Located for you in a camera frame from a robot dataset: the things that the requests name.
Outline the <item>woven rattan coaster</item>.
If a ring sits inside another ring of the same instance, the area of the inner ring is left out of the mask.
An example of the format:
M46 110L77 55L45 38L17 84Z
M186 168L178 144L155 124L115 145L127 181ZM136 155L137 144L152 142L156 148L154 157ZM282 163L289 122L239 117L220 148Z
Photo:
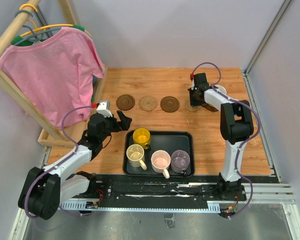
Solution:
M189 99L186 99L184 101L184 106L185 108L190 111L190 112L197 112L201 109L201 105L200 106L191 106L191 103L190 103L190 100Z
M143 96L139 102L138 102L139 107L143 110L143 111L153 111L157 105L158 105L158 100L150 95L147 96Z

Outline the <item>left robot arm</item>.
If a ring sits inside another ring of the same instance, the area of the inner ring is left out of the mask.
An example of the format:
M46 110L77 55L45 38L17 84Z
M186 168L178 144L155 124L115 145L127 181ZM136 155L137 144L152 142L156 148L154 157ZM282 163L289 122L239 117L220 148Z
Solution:
M33 167L28 172L18 207L29 218L48 220L68 199L80 194L91 198L97 193L96 177L75 171L101 152L104 140L112 133L129 130L132 119L120 110L117 114L119 118L93 114L81 139L68 154L45 168Z

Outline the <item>pale green octagonal mug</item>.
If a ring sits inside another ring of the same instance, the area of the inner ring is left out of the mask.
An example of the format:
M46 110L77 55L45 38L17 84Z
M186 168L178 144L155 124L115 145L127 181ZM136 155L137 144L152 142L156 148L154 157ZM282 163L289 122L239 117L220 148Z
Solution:
M224 95L227 94L227 90L221 85L214 85L213 88Z

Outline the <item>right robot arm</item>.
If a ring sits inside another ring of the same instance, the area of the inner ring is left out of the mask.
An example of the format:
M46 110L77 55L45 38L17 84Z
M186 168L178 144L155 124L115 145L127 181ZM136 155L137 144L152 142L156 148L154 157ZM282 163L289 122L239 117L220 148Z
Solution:
M188 89L190 105L211 105L220 111L220 133L225 140L224 164L218 176L216 193L222 200L242 192L241 165L247 141L254 133L252 109L246 100L239 101L215 86Z

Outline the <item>purple mug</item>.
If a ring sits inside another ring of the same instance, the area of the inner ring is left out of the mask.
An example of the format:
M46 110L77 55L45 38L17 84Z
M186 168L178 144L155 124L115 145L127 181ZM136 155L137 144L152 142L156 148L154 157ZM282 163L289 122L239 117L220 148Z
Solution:
M190 156L184 150L176 150L171 155L170 167L177 174L186 175L187 168L190 165Z

